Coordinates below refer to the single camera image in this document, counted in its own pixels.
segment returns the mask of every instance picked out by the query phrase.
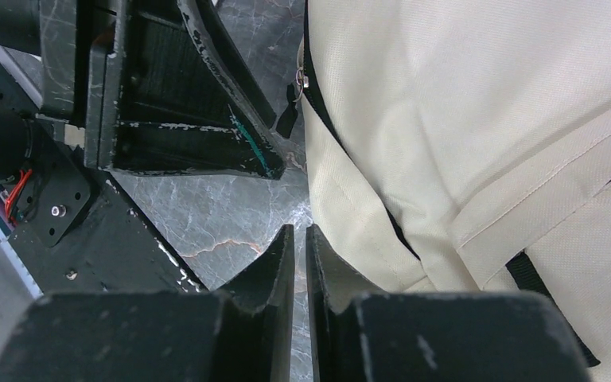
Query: beige fabric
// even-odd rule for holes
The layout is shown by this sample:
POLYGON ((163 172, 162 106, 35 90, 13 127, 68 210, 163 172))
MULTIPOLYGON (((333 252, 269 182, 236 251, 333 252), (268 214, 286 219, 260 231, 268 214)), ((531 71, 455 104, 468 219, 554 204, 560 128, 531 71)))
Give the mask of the beige fabric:
POLYGON ((308 11, 318 83, 352 159, 304 102, 313 217, 334 249, 389 290, 505 290, 500 269, 526 248, 559 305, 580 294, 566 316, 603 362, 594 377, 611 381, 611 303, 592 306, 611 300, 611 240, 596 243, 611 228, 585 217, 598 252, 551 247, 585 235, 552 228, 611 208, 596 201, 611 178, 611 1, 309 0, 308 11))

